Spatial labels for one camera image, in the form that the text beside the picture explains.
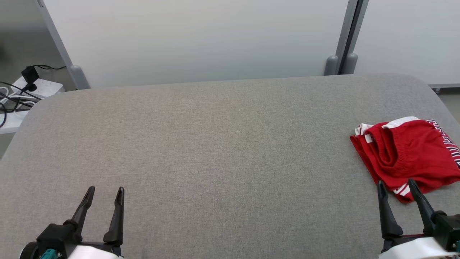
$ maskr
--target floor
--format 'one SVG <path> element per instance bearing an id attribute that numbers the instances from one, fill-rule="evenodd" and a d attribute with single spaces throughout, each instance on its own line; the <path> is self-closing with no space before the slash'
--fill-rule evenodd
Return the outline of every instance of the floor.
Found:
<path id="1" fill-rule="evenodd" d="M 452 115 L 460 123 L 460 88 L 445 88 L 441 90 L 439 98 L 444 102 Z M 0 159 L 11 142 L 14 133 L 0 134 Z"/>

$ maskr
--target black cable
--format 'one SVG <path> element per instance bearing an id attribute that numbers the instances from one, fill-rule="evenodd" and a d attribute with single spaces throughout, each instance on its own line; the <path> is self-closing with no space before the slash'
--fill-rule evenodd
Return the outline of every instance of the black cable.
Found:
<path id="1" fill-rule="evenodd" d="M 4 113 L 5 113 L 5 115 L 3 116 L 3 122 L 0 124 L 0 128 L 1 128 L 1 127 L 3 127 L 3 125 L 5 125 L 5 123 L 6 123 L 6 107 L 5 107 L 5 105 L 2 104 L 1 102 L 0 102 L 0 105 L 2 106 L 2 108 L 3 108 L 3 110 L 4 110 Z"/>
<path id="2" fill-rule="evenodd" d="M 59 68 L 54 68 L 54 67 L 50 67 L 48 65 L 33 65 L 33 66 L 37 66 L 37 67 L 40 67 L 41 69 L 45 69 L 45 70 L 51 70 L 51 69 L 59 70 L 59 69 L 63 69 L 63 68 L 67 67 L 67 66 L 63 66 L 63 67 L 59 67 Z"/>
<path id="3" fill-rule="evenodd" d="M 23 112 L 23 111 L 30 111 L 30 109 L 6 109 L 7 113 L 10 113 L 10 112 Z"/>
<path id="4" fill-rule="evenodd" d="M 3 109 L 3 122 L 0 124 L 0 128 L 3 127 L 6 123 L 6 114 L 11 112 L 21 112 L 21 111 L 30 111 L 29 109 L 6 109 L 5 105 L 0 102 L 0 106 Z"/>
<path id="5" fill-rule="evenodd" d="M 29 105 L 29 104 L 27 104 L 27 103 L 23 103 L 23 102 L 18 101 L 18 100 L 14 100 L 13 98 L 9 97 L 8 95 L 6 95 L 6 94 L 4 94 L 4 93 L 0 93 L 0 95 L 3 96 L 3 97 L 5 97 L 5 98 L 7 98 L 7 99 L 10 100 L 10 101 L 13 101 L 13 102 L 16 102 L 16 103 L 19 103 L 19 104 L 22 104 L 22 105 L 24 105 L 24 106 L 27 106 L 27 107 L 32 108 L 31 105 Z"/>
<path id="6" fill-rule="evenodd" d="M 14 99 L 21 100 L 21 99 L 24 99 L 25 96 L 21 96 L 21 97 L 19 97 L 19 96 L 9 96 L 9 97 L 10 97 L 10 98 L 14 98 Z M 38 102 L 38 101 L 40 101 L 41 99 L 33 100 L 33 99 L 27 98 L 26 100 L 27 100 L 27 101 L 32 101 L 32 102 Z"/>
<path id="7" fill-rule="evenodd" d="M 37 99 L 41 100 L 41 98 L 39 98 L 39 97 L 37 97 L 37 96 L 35 96 L 35 95 L 31 94 L 31 93 L 26 92 L 27 90 L 25 89 L 25 87 L 21 89 L 21 88 L 15 86 L 15 85 L 10 84 L 10 83 L 6 83 L 6 82 L 2 82 L 2 81 L 0 81 L 0 83 L 5 84 L 5 85 L 9 85 L 9 86 L 14 87 L 16 89 L 19 89 L 19 90 L 21 90 L 21 93 L 25 93 L 27 95 L 30 95 L 30 96 L 32 96 L 34 98 L 37 98 Z"/>
<path id="8" fill-rule="evenodd" d="M 26 87 L 24 87 L 24 88 L 21 90 L 21 92 L 19 93 L 19 95 L 23 95 L 24 89 L 25 89 Z M 16 103 L 13 109 L 17 109 L 18 106 L 19 106 L 19 104 Z"/>

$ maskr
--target white stripe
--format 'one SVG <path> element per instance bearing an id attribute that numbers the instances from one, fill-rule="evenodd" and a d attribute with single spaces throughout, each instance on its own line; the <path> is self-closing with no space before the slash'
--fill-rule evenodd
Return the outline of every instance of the white stripe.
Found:
<path id="1" fill-rule="evenodd" d="M 370 134 L 364 135 L 364 138 L 366 139 L 366 143 L 372 143 L 372 136 Z"/>
<path id="2" fill-rule="evenodd" d="M 373 125 L 370 125 L 370 124 L 365 124 L 365 123 L 359 124 L 359 127 L 355 128 L 355 136 L 364 135 L 364 133 L 366 133 L 366 130 L 372 127 Z"/>
<path id="3" fill-rule="evenodd" d="M 399 195 L 406 196 L 408 193 L 410 193 L 410 188 L 409 186 L 406 186 L 406 188 Z"/>
<path id="4" fill-rule="evenodd" d="M 404 189 L 404 187 L 406 187 L 407 183 L 403 184 L 401 187 L 399 187 L 398 190 L 394 190 L 393 192 L 398 194 L 400 191 L 402 191 L 402 189 Z"/>
<path id="5" fill-rule="evenodd" d="M 414 120 L 420 120 L 417 117 L 414 116 L 409 116 L 409 117 L 404 117 L 404 118 L 399 118 L 394 121 L 390 121 L 389 123 L 385 124 L 382 126 L 383 129 L 394 129 L 396 127 L 401 126 L 402 124 L 409 122 L 409 121 L 414 121 Z"/>

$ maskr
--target white panel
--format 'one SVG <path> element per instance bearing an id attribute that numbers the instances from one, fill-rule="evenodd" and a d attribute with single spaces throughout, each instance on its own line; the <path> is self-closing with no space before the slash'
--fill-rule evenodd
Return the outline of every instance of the white panel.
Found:
<path id="1" fill-rule="evenodd" d="M 320 76 L 346 0 L 45 0 L 92 88 Z"/>
<path id="2" fill-rule="evenodd" d="M 355 74 L 409 74 L 460 83 L 460 0 L 370 0 L 354 53 Z"/>

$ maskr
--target gray table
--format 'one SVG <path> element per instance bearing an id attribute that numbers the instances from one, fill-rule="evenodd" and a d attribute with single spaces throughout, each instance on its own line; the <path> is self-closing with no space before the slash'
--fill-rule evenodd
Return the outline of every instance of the gray table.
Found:
<path id="1" fill-rule="evenodd" d="M 359 123 L 460 126 L 402 75 L 196 82 L 81 90 L 36 105 L 0 163 L 0 254 L 15 258 L 72 216 L 91 185 L 83 236 L 101 241 L 126 189 L 122 251 L 134 258 L 374 258 L 376 186 L 349 136 Z M 427 196 L 460 212 L 458 184 Z M 390 198 L 407 234 L 415 204 Z"/>

